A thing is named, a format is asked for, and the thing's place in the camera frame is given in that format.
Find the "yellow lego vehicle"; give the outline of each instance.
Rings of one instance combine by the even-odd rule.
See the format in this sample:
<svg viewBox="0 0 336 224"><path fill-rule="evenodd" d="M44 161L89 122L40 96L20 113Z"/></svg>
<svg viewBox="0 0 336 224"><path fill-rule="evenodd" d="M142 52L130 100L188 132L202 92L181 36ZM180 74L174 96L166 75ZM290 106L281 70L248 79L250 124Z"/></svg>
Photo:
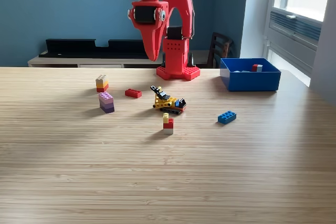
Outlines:
<svg viewBox="0 0 336 224"><path fill-rule="evenodd" d="M155 92L155 104L153 108L172 114L181 114L186 108L186 102L182 99L170 97L162 91L161 87L151 86L151 90Z"/></svg>

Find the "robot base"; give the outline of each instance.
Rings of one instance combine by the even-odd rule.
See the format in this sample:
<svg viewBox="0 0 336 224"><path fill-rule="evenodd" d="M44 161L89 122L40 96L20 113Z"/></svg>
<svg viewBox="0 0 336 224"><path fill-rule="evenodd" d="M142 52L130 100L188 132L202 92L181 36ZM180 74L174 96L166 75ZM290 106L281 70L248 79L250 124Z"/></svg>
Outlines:
<svg viewBox="0 0 336 224"><path fill-rule="evenodd" d="M191 81L201 74L201 70L198 67L184 67L183 74L169 74L166 72L166 68L158 67L156 69L156 74L163 80L184 79Z"/></svg>

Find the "red robot arm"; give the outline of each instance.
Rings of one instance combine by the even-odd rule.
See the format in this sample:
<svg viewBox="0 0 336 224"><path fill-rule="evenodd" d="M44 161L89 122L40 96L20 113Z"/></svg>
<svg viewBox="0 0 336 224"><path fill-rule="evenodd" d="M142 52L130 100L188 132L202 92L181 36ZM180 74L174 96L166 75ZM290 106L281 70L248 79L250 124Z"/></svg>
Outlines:
<svg viewBox="0 0 336 224"><path fill-rule="evenodd" d="M156 61L163 38L163 66L156 73L165 80L178 78L192 80L200 75L189 55L189 39L193 36L194 10L192 0L140 0L132 3L128 17L142 35L148 58ZM177 8L182 27L170 27L169 19Z"/></svg>

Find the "blue wall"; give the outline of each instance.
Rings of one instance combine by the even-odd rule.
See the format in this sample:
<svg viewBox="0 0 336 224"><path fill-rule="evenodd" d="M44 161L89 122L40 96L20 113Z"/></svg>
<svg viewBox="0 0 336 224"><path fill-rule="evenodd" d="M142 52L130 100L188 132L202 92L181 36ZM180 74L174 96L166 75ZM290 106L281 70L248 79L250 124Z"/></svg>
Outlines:
<svg viewBox="0 0 336 224"><path fill-rule="evenodd" d="M213 31L239 41L244 0L193 1L196 33L191 50L208 49ZM96 38L97 46L106 46L109 39L140 39L140 32L127 18L131 2L0 0L0 66L27 66L29 59L45 50L46 38ZM176 15L171 20L174 24L179 24Z"/></svg>
<svg viewBox="0 0 336 224"><path fill-rule="evenodd" d="M240 55L246 0L216 0L213 31L233 39Z"/></svg>

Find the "blue box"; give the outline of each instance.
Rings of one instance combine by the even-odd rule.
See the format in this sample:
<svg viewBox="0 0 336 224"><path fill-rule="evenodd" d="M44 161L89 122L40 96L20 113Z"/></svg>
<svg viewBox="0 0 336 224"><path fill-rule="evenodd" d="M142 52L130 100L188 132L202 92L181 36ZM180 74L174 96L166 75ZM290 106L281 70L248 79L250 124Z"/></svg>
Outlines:
<svg viewBox="0 0 336 224"><path fill-rule="evenodd" d="M220 75L229 91L277 91L281 71L265 58L227 58L220 61ZM263 65L262 72L251 71L254 64Z"/></svg>

